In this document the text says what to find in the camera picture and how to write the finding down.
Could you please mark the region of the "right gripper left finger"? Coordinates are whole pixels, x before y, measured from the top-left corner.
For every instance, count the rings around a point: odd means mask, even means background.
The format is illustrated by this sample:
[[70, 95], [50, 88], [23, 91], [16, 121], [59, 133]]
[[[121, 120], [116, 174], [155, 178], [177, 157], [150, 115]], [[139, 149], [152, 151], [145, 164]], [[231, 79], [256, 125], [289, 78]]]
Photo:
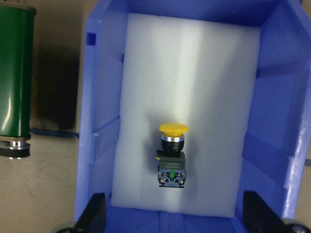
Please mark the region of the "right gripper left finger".
[[75, 224], [75, 232], [103, 233], [105, 231], [106, 221], [105, 193], [95, 193]]

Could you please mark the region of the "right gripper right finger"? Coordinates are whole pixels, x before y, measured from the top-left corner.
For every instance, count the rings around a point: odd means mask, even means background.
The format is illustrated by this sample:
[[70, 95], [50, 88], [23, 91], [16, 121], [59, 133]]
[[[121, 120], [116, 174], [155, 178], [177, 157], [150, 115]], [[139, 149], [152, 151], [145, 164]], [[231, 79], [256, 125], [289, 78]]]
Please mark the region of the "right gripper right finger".
[[255, 191], [244, 191], [242, 220], [249, 233], [283, 233], [284, 223]]

